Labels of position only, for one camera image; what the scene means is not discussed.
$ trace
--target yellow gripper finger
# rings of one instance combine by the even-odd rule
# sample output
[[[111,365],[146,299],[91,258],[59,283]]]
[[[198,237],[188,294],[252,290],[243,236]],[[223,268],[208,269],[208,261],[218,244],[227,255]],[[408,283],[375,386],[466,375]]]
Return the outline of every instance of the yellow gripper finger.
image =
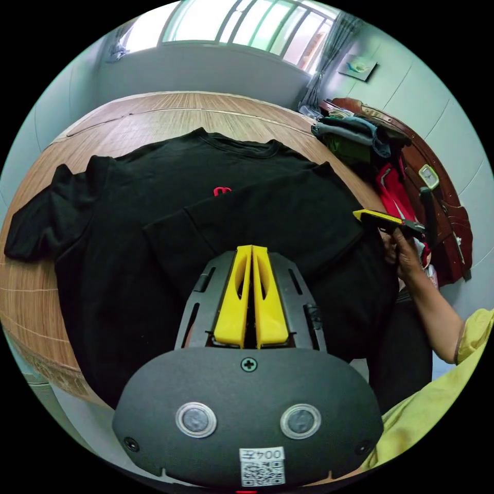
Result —
[[[220,314],[214,331],[215,340],[243,348],[251,281],[252,246],[237,247]]]
[[[257,348],[286,343],[288,328],[268,249],[252,247]]]

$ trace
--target hand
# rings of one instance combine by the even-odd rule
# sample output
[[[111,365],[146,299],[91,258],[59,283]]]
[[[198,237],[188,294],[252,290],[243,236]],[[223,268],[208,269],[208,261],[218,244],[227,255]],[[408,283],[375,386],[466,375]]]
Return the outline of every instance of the hand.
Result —
[[[422,263],[418,257],[417,247],[413,239],[406,240],[399,228],[393,236],[383,238],[385,260],[395,264],[398,256],[398,276],[406,281],[416,273],[423,273]]]

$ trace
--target black pants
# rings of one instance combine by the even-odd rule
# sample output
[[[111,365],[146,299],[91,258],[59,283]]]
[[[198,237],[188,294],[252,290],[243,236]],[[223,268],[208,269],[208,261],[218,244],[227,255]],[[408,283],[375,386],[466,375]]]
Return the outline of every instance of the black pants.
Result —
[[[367,357],[369,384],[384,414],[432,380],[432,348],[414,302],[402,293]]]

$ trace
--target bamboo mat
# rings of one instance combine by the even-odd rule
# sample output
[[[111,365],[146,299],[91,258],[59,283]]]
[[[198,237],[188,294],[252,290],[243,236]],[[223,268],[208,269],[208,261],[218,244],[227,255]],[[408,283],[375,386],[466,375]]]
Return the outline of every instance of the bamboo mat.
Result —
[[[63,132],[26,174],[0,233],[0,319],[20,355],[58,387],[102,404],[84,381],[68,341],[53,264],[22,264],[3,253],[13,213],[50,184],[58,165],[65,163],[73,173],[82,172],[94,154],[122,156],[204,127],[238,140],[277,139],[315,163],[328,161],[364,207],[384,211],[375,192],[311,134],[311,122],[290,110],[241,96],[170,92],[112,101]]]

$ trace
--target yellow sleeve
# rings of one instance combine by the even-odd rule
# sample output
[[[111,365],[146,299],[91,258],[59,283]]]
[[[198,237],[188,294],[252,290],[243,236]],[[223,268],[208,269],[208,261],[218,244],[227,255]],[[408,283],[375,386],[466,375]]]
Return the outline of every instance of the yellow sleeve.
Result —
[[[479,309],[465,322],[456,349],[456,363],[461,364],[489,338],[494,325],[494,309]]]

